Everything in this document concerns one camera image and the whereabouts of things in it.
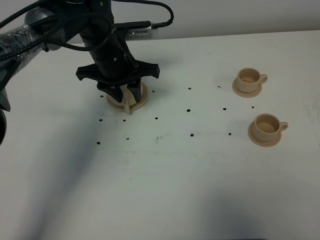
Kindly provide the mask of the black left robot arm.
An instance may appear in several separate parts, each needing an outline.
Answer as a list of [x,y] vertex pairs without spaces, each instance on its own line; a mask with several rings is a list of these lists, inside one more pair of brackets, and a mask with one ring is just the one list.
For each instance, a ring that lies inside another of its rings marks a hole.
[[128,30],[150,26],[149,21],[115,23],[109,0],[39,0],[1,22],[4,27],[21,15],[26,24],[0,36],[0,136],[7,130],[11,110],[6,86],[41,51],[59,48],[89,52],[94,63],[79,67],[76,76],[97,82],[97,88],[122,102],[122,86],[142,100],[143,77],[158,78],[157,64],[136,60],[125,37]]

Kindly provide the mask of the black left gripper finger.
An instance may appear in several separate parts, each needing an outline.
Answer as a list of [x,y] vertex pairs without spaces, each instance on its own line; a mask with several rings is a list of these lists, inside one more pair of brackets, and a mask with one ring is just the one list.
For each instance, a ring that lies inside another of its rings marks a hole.
[[141,102],[142,98],[142,84],[141,84],[141,78],[137,78],[135,81],[130,82],[127,84],[127,89],[132,93],[134,100],[137,103]]
[[115,99],[116,102],[121,103],[123,100],[123,92],[119,86],[111,86],[109,84],[98,82],[97,88]]

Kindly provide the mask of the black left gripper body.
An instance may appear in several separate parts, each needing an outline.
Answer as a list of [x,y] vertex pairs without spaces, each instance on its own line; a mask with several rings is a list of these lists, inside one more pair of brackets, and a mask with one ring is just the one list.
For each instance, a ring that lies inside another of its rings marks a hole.
[[109,20],[111,26],[103,19],[92,16],[79,32],[94,61],[94,64],[78,68],[76,75],[80,80],[89,78],[111,86],[121,86],[146,76],[159,77],[158,64],[138,61],[131,54],[125,37],[120,36],[115,28],[109,0],[86,0],[84,5],[85,13],[101,15]]

